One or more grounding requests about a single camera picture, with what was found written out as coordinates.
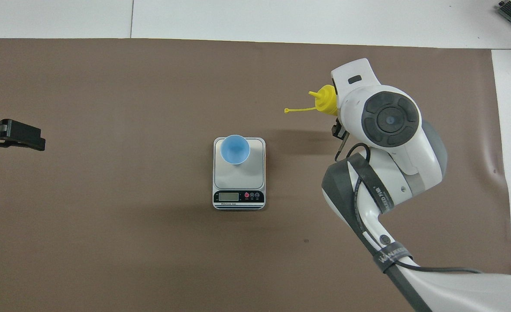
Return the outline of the silver digital kitchen scale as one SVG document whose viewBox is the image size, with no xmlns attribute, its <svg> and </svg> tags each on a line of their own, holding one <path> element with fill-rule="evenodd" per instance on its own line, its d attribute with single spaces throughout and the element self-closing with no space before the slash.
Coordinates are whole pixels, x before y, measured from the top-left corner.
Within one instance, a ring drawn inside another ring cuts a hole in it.
<svg viewBox="0 0 511 312">
<path fill-rule="evenodd" d="M 266 143 L 260 137 L 246 138 L 250 145 L 249 158 L 240 165 L 225 162 L 220 145 L 225 137 L 213 143 L 212 203 L 221 211 L 258 211 L 265 207 Z"/>
</svg>

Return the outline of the brown table mat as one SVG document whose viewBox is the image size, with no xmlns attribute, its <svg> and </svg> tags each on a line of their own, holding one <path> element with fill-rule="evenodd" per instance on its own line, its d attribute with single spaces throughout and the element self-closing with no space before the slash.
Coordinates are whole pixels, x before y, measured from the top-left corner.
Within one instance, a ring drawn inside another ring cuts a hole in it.
<svg viewBox="0 0 511 312">
<path fill-rule="evenodd" d="M 0 39 L 0 312 L 413 312 L 321 181 L 339 140 L 313 105 L 367 58 L 448 150 L 444 181 L 382 223 L 415 260 L 511 274 L 492 53 L 154 39 Z M 218 137 L 266 143 L 267 203 L 212 203 Z"/>
</svg>

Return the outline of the light blue plastic cup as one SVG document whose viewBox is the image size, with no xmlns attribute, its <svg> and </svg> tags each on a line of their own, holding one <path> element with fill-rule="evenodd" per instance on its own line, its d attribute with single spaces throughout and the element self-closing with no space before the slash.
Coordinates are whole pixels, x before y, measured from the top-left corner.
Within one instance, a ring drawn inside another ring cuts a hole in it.
<svg viewBox="0 0 511 312">
<path fill-rule="evenodd" d="M 228 164 L 242 164 L 250 156 L 248 140 L 236 134 L 227 136 L 220 144 L 220 156 Z"/>
</svg>

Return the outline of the yellow squeeze bottle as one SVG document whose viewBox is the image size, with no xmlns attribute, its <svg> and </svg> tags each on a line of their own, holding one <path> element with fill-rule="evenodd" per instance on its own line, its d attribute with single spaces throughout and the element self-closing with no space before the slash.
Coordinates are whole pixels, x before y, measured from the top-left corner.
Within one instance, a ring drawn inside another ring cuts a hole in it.
<svg viewBox="0 0 511 312">
<path fill-rule="evenodd" d="M 319 91 L 309 91 L 308 94 L 314 99 L 314 106 L 311 108 L 290 109 L 285 108 L 284 113 L 318 111 L 323 114 L 337 116 L 337 94 L 332 85 L 324 85 Z"/>
</svg>

